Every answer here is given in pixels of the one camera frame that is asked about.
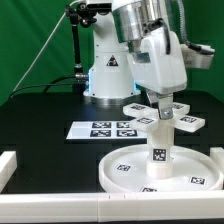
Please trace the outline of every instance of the white round platform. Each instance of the white round platform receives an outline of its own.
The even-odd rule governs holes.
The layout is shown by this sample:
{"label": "white round platform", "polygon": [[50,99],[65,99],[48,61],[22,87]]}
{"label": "white round platform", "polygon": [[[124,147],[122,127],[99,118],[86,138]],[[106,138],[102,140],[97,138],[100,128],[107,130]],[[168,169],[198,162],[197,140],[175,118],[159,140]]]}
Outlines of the white round platform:
{"label": "white round platform", "polygon": [[154,179],[146,174],[148,145],[134,145],[111,152],[99,165],[99,180],[106,192],[204,191],[222,189],[223,175],[202,153],[172,147],[173,175]]}

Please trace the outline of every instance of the black table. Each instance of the black table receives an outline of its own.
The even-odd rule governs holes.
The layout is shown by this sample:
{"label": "black table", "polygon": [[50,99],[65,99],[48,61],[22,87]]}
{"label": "black table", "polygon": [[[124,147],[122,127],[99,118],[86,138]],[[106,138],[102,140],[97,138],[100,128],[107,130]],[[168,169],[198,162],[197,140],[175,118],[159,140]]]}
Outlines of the black table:
{"label": "black table", "polygon": [[[205,154],[209,154],[210,147],[224,146],[222,102],[198,91],[177,93],[175,101],[191,105],[190,115],[206,119],[206,126],[196,133],[176,131],[176,145]],[[18,168],[2,193],[102,192],[98,164],[103,156],[146,140],[67,141],[66,136],[73,121],[130,119],[123,115],[122,108],[86,103],[82,96],[72,93],[14,96],[0,107],[0,151],[15,150]]]}

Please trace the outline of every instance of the green backdrop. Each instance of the green backdrop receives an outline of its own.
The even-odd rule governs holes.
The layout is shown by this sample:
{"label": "green backdrop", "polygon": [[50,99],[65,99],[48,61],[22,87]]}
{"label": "green backdrop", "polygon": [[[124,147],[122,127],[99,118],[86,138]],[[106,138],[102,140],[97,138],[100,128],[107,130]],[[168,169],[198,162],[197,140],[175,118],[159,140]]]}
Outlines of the green backdrop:
{"label": "green backdrop", "polygon": [[[179,15],[174,0],[174,21]],[[71,0],[0,0],[0,104],[7,100],[47,40],[66,4]],[[188,70],[188,88],[211,93],[224,102],[224,1],[184,0],[188,36],[192,42],[216,49],[210,70]],[[80,29],[81,56],[85,71],[93,63],[92,30]],[[73,74],[71,27],[65,18],[50,44],[20,87],[49,83]],[[70,91],[54,88],[54,91]]]}

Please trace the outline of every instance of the warning label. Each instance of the warning label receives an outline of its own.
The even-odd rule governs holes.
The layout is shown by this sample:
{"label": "warning label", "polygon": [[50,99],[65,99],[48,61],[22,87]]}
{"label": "warning label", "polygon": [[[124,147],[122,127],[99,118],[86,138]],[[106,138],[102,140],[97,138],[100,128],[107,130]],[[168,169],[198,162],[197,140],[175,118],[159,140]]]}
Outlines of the warning label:
{"label": "warning label", "polygon": [[112,55],[112,57],[110,58],[110,61],[107,63],[107,66],[119,66],[115,57]]}

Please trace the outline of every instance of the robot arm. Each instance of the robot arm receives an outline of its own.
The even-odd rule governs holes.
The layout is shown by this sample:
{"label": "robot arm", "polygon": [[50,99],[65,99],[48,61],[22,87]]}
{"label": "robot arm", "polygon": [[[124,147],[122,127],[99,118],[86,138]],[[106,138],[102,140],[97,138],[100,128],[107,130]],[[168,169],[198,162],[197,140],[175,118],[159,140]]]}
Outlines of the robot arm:
{"label": "robot arm", "polygon": [[187,76],[180,43],[168,28],[165,1],[114,0],[119,42],[128,42],[128,61],[136,83],[146,88],[162,120],[171,119],[172,94],[184,90]]}

